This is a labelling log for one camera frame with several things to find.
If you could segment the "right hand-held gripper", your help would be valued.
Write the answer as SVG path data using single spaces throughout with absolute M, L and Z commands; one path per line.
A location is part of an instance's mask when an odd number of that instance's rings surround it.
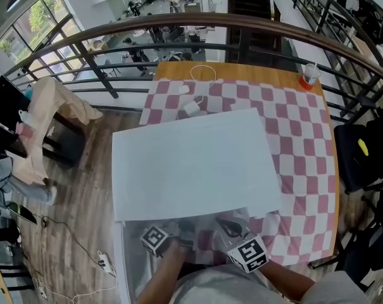
M 260 235 L 244 240 L 235 247 L 239 239 L 249 234 L 247 220 L 239 217 L 218 218 L 216 223 L 225 248 L 231 249 L 227 255 L 237 267 L 250 274 L 268 263 L 267 249 Z

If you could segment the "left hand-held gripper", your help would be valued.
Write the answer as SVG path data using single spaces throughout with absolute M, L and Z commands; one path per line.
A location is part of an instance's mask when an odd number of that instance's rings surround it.
M 196 228 L 188 219 L 155 222 L 141 236 L 143 247 L 154 257 L 163 257 L 171 242 L 176 239 L 181 246 L 195 249 Z

